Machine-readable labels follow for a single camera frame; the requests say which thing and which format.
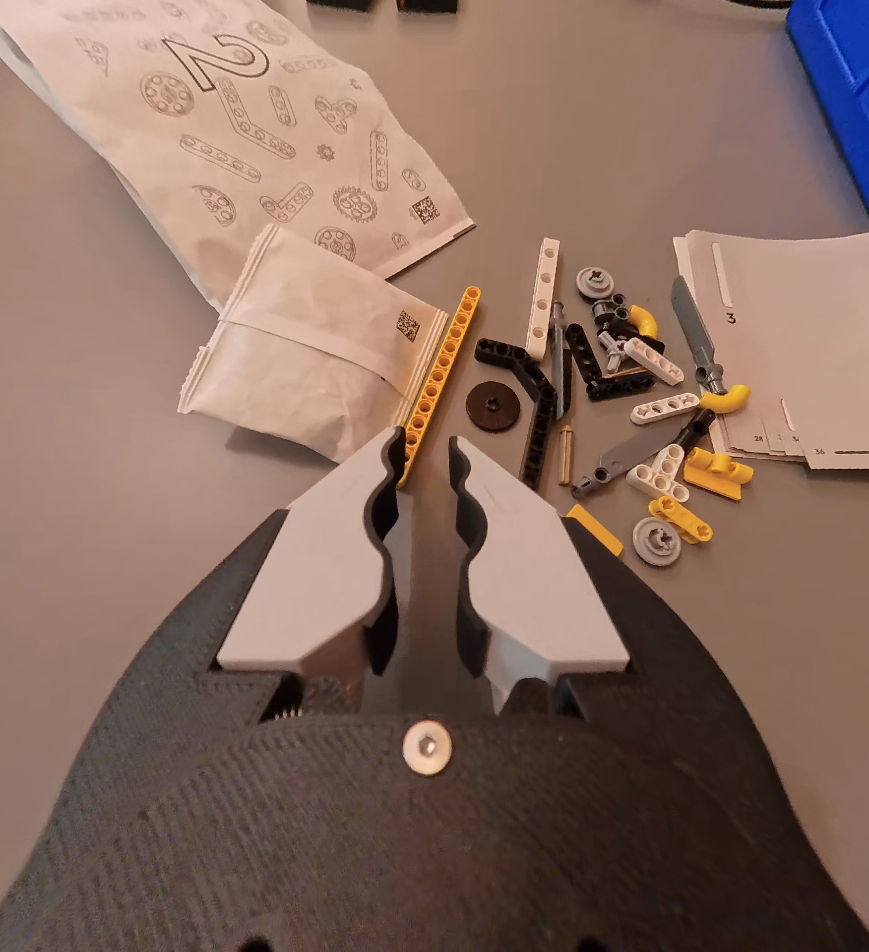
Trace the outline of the white thin lego liftarm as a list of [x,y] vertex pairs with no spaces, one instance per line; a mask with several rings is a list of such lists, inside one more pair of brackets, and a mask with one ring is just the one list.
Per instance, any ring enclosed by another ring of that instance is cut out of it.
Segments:
[[621,350],[626,357],[654,374],[666,385],[676,387],[683,384],[685,376],[682,369],[643,340],[631,338],[622,344]]
[[700,410],[700,402],[701,397],[697,394],[682,392],[635,406],[631,410],[630,420],[633,424],[645,425],[684,414],[693,414]]

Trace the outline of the large printed paper bag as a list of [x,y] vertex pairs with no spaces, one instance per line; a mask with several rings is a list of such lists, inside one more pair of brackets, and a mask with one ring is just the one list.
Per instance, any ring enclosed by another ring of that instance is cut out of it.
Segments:
[[263,2],[0,1],[0,58],[218,310],[271,224],[383,279],[474,226],[372,78]]

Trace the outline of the small white paper bag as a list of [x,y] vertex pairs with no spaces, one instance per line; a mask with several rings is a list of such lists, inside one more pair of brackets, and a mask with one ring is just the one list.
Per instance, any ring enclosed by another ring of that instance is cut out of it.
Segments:
[[341,463],[404,422],[449,318],[271,224],[190,367],[178,411]]

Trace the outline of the large blue storage bin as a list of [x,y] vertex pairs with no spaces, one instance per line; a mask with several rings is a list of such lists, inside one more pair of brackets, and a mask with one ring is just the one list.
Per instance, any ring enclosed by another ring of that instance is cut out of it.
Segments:
[[869,1],[796,1],[786,28],[869,210]]

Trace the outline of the yellow lego block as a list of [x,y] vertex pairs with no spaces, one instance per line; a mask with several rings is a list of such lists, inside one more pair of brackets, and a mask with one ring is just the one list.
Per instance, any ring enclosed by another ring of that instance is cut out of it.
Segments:
[[752,480],[754,470],[734,461],[728,454],[697,446],[685,458],[681,475],[685,482],[738,502],[741,487]]

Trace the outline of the black bent lego beam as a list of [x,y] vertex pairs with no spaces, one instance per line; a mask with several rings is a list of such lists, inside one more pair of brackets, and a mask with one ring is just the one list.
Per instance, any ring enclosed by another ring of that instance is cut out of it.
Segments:
[[546,450],[556,421],[557,392],[540,364],[523,348],[488,338],[476,343],[475,359],[512,372],[535,405],[532,426],[524,450],[519,479],[538,492]]

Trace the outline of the long yellow lego beam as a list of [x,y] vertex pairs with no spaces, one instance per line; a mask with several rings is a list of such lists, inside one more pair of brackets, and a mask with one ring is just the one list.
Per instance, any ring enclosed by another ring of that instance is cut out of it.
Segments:
[[438,401],[447,386],[452,367],[471,326],[480,300],[477,286],[467,287],[448,325],[433,363],[404,424],[405,462],[396,488],[402,490],[408,481],[417,453],[429,429]]

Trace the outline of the yellow flat lego tile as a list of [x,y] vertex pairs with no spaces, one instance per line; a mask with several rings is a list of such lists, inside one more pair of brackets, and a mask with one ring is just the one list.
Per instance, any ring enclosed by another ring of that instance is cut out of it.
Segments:
[[566,518],[578,522],[592,536],[595,537],[607,550],[616,557],[623,553],[623,543],[619,538],[599,522],[584,506],[574,505],[567,513]]

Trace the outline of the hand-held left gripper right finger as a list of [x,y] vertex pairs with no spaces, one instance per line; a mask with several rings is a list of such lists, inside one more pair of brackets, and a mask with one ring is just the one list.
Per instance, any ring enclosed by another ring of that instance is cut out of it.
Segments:
[[458,654],[491,687],[498,715],[522,681],[622,672],[630,654],[563,519],[463,437],[449,441],[455,529],[467,547],[456,613]]

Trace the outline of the black round lego disc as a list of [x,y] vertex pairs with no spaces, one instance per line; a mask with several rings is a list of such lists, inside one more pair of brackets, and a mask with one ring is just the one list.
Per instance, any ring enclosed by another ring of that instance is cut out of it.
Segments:
[[488,380],[469,391],[465,410],[471,423],[478,429],[488,433],[502,433],[517,424],[521,403],[511,387]]

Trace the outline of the grey lego sword blade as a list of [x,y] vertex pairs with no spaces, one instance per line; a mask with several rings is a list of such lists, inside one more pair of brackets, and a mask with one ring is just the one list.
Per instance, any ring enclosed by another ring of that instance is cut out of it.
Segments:
[[592,473],[571,485],[571,496],[581,501],[635,466],[655,458],[661,449],[675,440],[682,426],[678,418],[635,426],[631,437],[600,455]]
[[696,381],[714,396],[726,395],[723,368],[715,362],[714,344],[682,275],[673,281],[671,304],[690,349]]

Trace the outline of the white angled lego beam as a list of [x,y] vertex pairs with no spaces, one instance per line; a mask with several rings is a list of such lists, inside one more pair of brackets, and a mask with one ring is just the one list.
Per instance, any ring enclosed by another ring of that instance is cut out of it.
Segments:
[[685,455],[684,448],[678,444],[665,446],[652,462],[631,468],[626,474],[626,481],[653,499],[666,495],[684,506],[690,499],[690,491],[679,482],[677,476]]

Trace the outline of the lego instruction booklet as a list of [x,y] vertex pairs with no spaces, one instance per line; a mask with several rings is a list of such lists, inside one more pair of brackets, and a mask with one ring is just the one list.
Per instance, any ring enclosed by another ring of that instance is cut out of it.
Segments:
[[692,231],[679,269],[724,367],[750,387],[717,452],[869,470],[869,232],[762,240]]

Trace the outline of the yellow thin lego liftarm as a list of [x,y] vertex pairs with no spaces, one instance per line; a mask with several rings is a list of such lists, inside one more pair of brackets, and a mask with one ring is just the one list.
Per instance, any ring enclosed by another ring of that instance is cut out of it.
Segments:
[[671,495],[662,495],[653,500],[648,510],[656,519],[670,524],[680,538],[690,544],[705,543],[713,538],[712,528]]

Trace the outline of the black angled lego beam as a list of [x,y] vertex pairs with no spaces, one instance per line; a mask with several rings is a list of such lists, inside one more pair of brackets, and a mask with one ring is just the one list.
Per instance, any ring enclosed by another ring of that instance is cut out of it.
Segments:
[[576,323],[569,324],[565,329],[564,336],[590,401],[602,402],[608,399],[634,396],[655,386],[655,375],[642,368],[605,375],[599,366],[589,339],[580,325]]

